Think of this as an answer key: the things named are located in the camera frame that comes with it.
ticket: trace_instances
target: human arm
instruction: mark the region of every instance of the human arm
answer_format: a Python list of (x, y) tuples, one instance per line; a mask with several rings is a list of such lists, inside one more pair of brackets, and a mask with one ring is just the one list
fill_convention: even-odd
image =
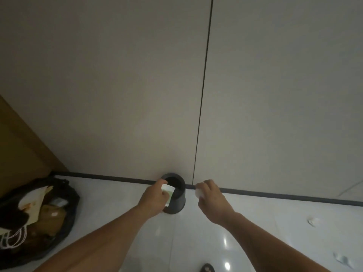
[(329, 272), (235, 212), (213, 180), (198, 183), (203, 197), (198, 206), (213, 223), (224, 227), (238, 241), (256, 272)]
[(117, 272), (140, 228), (164, 209), (169, 194), (161, 186), (166, 183), (159, 179), (135, 207), (62, 249), (34, 272)]

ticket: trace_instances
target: black garbage bag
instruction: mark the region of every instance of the black garbage bag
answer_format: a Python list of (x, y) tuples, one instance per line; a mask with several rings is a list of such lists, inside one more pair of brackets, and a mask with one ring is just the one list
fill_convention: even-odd
[(36, 250), (26, 250), (21, 245), (15, 249), (0, 249), (0, 270), (43, 258), (70, 233), (75, 221), (79, 195), (70, 187), (67, 180), (54, 177), (35, 179), (0, 198), (0, 227), (12, 231), (20, 229), (28, 221), (29, 215), (18, 209), (19, 201), (27, 193), (45, 186), (53, 188), (45, 195), (42, 205), (63, 201), (62, 208), (65, 210), (65, 217), (60, 230), (55, 236), (43, 236)]

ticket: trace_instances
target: foot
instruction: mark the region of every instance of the foot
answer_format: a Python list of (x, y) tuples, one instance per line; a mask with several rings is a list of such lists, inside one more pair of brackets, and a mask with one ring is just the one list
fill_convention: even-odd
[(213, 266), (211, 264), (206, 263), (205, 265), (203, 265), (200, 272), (215, 272), (215, 271), (214, 271), (214, 268), (213, 268)]

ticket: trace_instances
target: cylindrical bin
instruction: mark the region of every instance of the cylindrical bin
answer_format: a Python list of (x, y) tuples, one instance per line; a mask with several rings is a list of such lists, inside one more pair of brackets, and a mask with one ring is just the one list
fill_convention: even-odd
[(184, 179), (178, 174), (169, 173), (161, 177), (168, 182), (168, 185), (175, 187), (174, 193), (171, 196), (168, 207), (164, 208), (167, 214), (179, 213), (185, 205), (185, 182)]

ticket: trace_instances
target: white string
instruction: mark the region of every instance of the white string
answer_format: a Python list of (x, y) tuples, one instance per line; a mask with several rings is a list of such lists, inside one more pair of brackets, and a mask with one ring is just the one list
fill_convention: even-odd
[[(10, 232), (7, 232), (7, 233), (5, 233), (5, 234), (2, 235), (1, 240), (0, 240), (0, 249), (16, 248), (16, 247), (20, 246), (25, 241), (26, 236), (28, 235), (28, 231), (26, 229), (26, 225), (24, 225), (23, 227), (21, 227), (12, 236), (10, 236)], [(14, 238), (14, 237), (16, 237), (17, 235), (18, 235), (18, 239), (16, 240), (16, 242), (13, 245), (10, 245), (9, 244), (9, 240), (12, 239), (12, 238)]]

